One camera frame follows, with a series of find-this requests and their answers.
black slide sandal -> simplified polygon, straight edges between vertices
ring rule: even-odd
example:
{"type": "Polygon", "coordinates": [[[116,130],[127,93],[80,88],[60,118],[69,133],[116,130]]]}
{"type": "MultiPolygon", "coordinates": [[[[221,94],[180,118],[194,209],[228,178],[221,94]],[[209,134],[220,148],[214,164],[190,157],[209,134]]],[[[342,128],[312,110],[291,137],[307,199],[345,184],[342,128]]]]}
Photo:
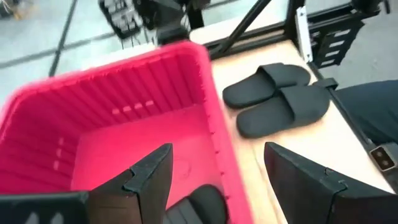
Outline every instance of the black slide sandal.
{"type": "Polygon", "coordinates": [[[238,114],[236,126],[245,138],[259,138],[318,121],[328,110],[328,91],[320,86],[292,86],[238,114]]]}
{"type": "Polygon", "coordinates": [[[203,185],[166,211],[163,224],[226,224],[228,209],[222,193],[203,185]]]}
{"type": "Polygon", "coordinates": [[[241,109],[271,98],[278,88],[308,85],[310,74],[296,65],[274,63],[261,65],[255,74],[226,87],[223,99],[232,109],[241,109]]]}

wooden table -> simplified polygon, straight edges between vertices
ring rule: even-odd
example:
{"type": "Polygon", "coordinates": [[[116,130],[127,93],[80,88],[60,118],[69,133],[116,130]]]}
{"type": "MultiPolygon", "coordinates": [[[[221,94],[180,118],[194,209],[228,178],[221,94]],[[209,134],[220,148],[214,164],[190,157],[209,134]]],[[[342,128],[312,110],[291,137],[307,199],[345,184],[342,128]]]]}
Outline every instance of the wooden table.
{"type": "Polygon", "coordinates": [[[236,129],[236,115],[239,111],[225,106],[221,97],[223,89],[253,74],[259,65],[276,62],[300,65],[311,73],[311,82],[317,80],[289,40],[224,57],[212,63],[220,105],[255,222],[287,223],[264,165],[265,142],[276,142],[323,166],[393,193],[332,101],[324,117],[311,125],[255,140],[244,139],[239,135],[236,129]]]}

black metal frame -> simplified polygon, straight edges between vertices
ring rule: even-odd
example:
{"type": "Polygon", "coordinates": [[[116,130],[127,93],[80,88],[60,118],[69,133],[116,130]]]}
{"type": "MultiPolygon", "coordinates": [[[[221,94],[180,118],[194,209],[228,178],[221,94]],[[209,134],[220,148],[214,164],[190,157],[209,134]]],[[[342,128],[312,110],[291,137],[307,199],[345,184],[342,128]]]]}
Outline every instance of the black metal frame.
{"type": "MultiPolygon", "coordinates": [[[[299,48],[295,12],[299,7],[305,5],[305,0],[289,0],[287,17],[284,22],[245,32],[252,21],[267,6],[269,1],[270,0],[258,0],[229,37],[205,44],[205,47],[210,51],[212,60],[289,39],[294,43],[296,48],[299,48]],[[282,30],[283,33],[272,35],[272,33],[278,30],[282,30]]],[[[378,4],[381,1],[382,0],[352,0],[351,3],[308,15],[308,29],[312,41],[314,58],[312,62],[308,63],[308,66],[318,80],[324,79],[318,70],[319,68],[339,65],[341,63],[360,28],[364,25],[362,20],[378,15],[381,11],[378,8],[378,4]]],[[[332,102],[334,102],[341,115],[349,124],[365,151],[369,153],[376,146],[369,141],[349,115],[344,105],[337,97],[335,87],[336,85],[327,87],[332,102]]],[[[390,175],[381,172],[381,174],[394,191],[398,192],[398,173],[390,175]]]]}

metal bracket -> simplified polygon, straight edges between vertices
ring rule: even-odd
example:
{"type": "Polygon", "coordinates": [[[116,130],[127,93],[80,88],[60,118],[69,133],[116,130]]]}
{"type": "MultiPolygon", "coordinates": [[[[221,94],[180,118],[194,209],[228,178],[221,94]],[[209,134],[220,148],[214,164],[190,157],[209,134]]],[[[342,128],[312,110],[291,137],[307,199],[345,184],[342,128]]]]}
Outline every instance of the metal bracket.
{"type": "Polygon", "coordinates": [[[300,54],[306,63],[312,62],[310,31],[308,29],[307,10],[305,6],[297,8],[295,18],[300,54]]]}

red plastic bin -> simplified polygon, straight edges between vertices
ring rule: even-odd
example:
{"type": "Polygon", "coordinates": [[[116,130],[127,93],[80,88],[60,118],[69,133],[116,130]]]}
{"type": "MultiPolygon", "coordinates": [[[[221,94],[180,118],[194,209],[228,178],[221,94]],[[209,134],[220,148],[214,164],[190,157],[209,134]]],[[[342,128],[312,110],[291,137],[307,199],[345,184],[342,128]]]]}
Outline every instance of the red plastic bin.
{"type": "Polygon", "coordinates": [[[181,42],[26,86],[2,116],[0,194],[91,190],[171,142],[167,207],[212,184],[231,223],[252,223],[202,46],[181,42]]]}

